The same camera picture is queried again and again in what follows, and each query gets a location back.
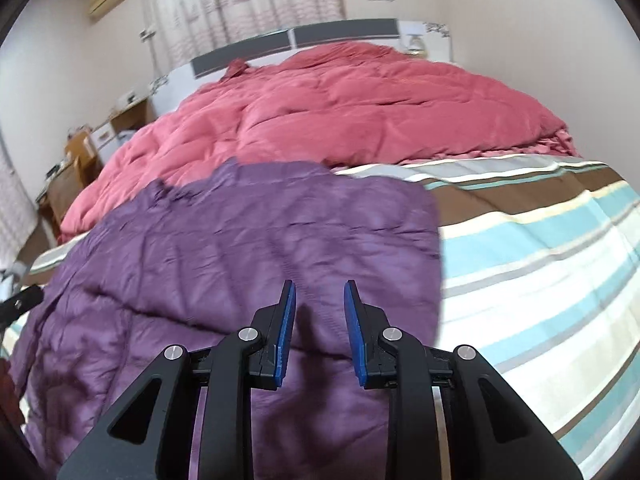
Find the purple garment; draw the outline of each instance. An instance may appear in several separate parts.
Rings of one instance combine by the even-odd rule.
[[[169,344],[217,344],[275,303],[298,311],[284,386],[252,392],[257,479],[383,478],[386,393],[351,365],[342,290],[424,344],[440,305],[436,206],[419,184],[309,162],[238,166],[183,188],[151,183],[80,242],[12,355],[26,435],[55,473]]]

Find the striped bed sheet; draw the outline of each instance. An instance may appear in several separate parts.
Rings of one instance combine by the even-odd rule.
[[[640,418],[640,197],[605,164],[508,155],[338,171],[430,190],[436,346],[471,344],[597,478]]]

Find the gray stripe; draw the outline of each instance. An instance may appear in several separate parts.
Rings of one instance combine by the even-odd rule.
[[[628,285],[631,281],[631,278],[636,275],[638,272],[638,267],[633,268],[633,270],[625,276],[625,279],[622,280],[620,286],[618,286],[611,294],[609,294],[606,298],[603,298],[600,301],[600,307],[594,308],[593,311],[584,316],[580,321],[578,321],[573,326],[570,326],[563,332],[556,334],[555,336],[543,341],[539,345],[530,348],[526,352],[522,354],[516,355],[511,359],[507,359],[506,361],[501,362],[495,366],[495,369],[498,370],[501,374],[505,374],[514,368],[522,366],[524,363],[535,359],[536,357],[540,357],[542,354],[551,350],[553,347],[558,346],[560,343],[566,341],[571,336],[574,336],[584,327],[586,327],[591,321],[596,319],[604,310],[606,310],[609,305],[615,300],[620,292]]]
[[[496,274],[495,276],[489,276],[488,278],[483,278],[482,280],[477,280],[476,282],[465,283],[464,285],[452,286],[449,288],[445,288],[442,291],[442,297],[445,298],[454,298],[455,296],[460,296],[462,294],[468,294],[475,290],[479,290],[481,288],[485,288],[491,285],[495,285],[500,282],[507,282],[509,280],[515,280],[516,278],[520,278],[536,270],[540,270],[543,267],[551,264],[553,262],[562,262],[572,256],[575,256],[579,252],[587,249],[592,244],[596,243],[599,240],[602,240],[605,235],[607,235],[614,226],[620,225],[625,219],[631,215],[631,213],[638,207],[640,204],[640,199],[635,200],[632,204],[630,204],[622,213],[620,213],[617,217],[611,219],[610,223],[607,223],[605,226],[601,227],[597,231],[591,232],[583,241],[581,241],[578,245],[566,250],[561,254],[548,254],[540,258],[539,260],[535,260],[530,264],[521,267],[519,269],[508,270],[507,272],[503,272],[501,274]]]
[[[634,401],[637,394],[637,389],[630,389],[626,396],[616,404],[614,412],[611,413],[611,415],[607,417],[607,420],[605,420],[604,423],[593,432],[575,456],[572,456],[576,463],[579,464],[580,462],[583,462],[595,451],[598,445],[602,442],[602,439],[605,438],[611,430],[613,430],[613,427],[619,423],[620,420],[622,420],[622,416],[628,407],[631,406],[631,403]]]
[[[404,166],[393,166],[391,164],[380,164],[373,168],[367,168],[359,173],[351,173],[348,176],[355,178],[363,178],[366,176],[391,176],[393,178],[399,178],[401,180],[407,180],[415,175],[433,175],[434,178],[457,178],[462,176],[468,176],[469,178],[482,175],[485,173],[503,173],[505,171],[520,170],[522,168],[532,168],[535,170],[542,170],[547,168],[550,163],[556,162],[583,162],[581,158],[574,156],[546,156],[539,155],[523,155],[515,156],[512,158],[484,158],[481,160],[452,160],[449,162],[443,162],[441,164],[433,164],[432,166],[421,166],[420,168],[406,168]],[[593,164],[585,165],[585,168],[590,166],[600,166],[601,162],[594,162]],[[454,182],[455,185],[460,185],[462,182]]]

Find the blue stripe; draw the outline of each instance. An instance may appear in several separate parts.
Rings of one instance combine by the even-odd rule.
[[[565,213],[529,224],[504,222],[479,233],[443,239],[444,278],[517,262],[539,250],[556,248],[611,222],[638,199],[628,185]]]
[[[639,250],[640,244],[636,246],[636,251]],[[638,255],[632,253],[598,288],[568,309],[522,332],[485,346],[480,353],[492,364],[503,363],[569,330],[597,310],[604,310],[606,305],[603,306],[603,302],[615,297],[636,270]]]
[[[534,175],[534,176],[526,176],[526,177],[523,177],[523,178],[516,178],[516,179],[513,179],[513,180],[508,180],[508,177],[505,177],[504,180],[499,180],[498,182],[486,182],[484,184],[483,183],[480,183],[480,184],[457,184],[455,182],[446,182],[444,180],[439,180],[438,182],[431,182],[430,184],[425,184],[424,188],[429,190],[429,191],[431,191],[433,189],[436,189],[438,187],[442,187],[442,186],[456,186],[456,187],[459,187],[460,189],[466,189],[466,190],[484,189],[486,187],[500,187],[500,186],[509,186],[510,184],[524,184],[526,182],[536,182],[538,180],[545,180],[545,179],[553,178],[553,177],[556,177],[556,176],[562,176],[565,173],[586,173],[587,171],[600,170],[602,168],[608,168],[608,166],[606,164],[599,164],[597,166],[588,166],[586,168],[562,168],[562,167],[560,167],[558,170],[553,170],[550,173],[539,174],[539,175]]]
[[[589,439],[604,426],[612,415],[620,416],[629,407],[630,400],[640,390],[640,352],[631,361],[618,382],[584,418],[560,439],[560,444],[572,457],[587,445]]]

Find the pink comforter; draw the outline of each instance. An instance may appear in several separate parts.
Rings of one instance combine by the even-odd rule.
[[[263,68],[237,61],[118,150],[72,205],[63,237],[89,230],[156,178],[181,186],[232,156],[357,166],[487,152],[575,155],[564,128],[494,79],[389,47],[329,44]]]

